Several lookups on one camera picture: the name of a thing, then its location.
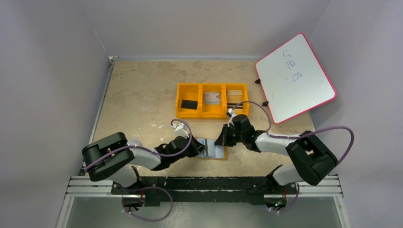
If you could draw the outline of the grey striped credit card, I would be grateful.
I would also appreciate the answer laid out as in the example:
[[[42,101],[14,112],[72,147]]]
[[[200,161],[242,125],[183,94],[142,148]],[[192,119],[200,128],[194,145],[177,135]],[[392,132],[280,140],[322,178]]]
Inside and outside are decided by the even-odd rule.
[[[216,157],[216,146],[214,145],[214,139],[204,139],[204,156],[207,158],[215,158]]]

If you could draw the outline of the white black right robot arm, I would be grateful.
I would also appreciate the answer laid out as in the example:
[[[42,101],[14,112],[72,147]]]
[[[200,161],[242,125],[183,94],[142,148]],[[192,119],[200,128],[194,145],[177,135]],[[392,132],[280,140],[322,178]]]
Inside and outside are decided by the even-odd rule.
[[[224,124],[214,144],[232,147],[238,143],[250,151],[273,152],[291,159],[290,165],[280,165],[268,174],[268,179],[279,186],[300,181],[316,186],[338,165],[336,156],[310,131],[302,135],[269,136],[263,130],[256,130],[244,114]]]

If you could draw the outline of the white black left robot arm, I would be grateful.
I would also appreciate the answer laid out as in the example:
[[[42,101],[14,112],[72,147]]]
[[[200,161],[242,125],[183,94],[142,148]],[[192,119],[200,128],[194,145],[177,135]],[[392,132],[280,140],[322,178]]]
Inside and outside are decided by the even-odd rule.
[[[131,187],[141,180],[137,166],[161,171],[182,158],[196,157],[205,148],[193,136],[177,136],[169,143],[149,149],[117,132],[85,146],[81,152],[91,181],[111,180]]]

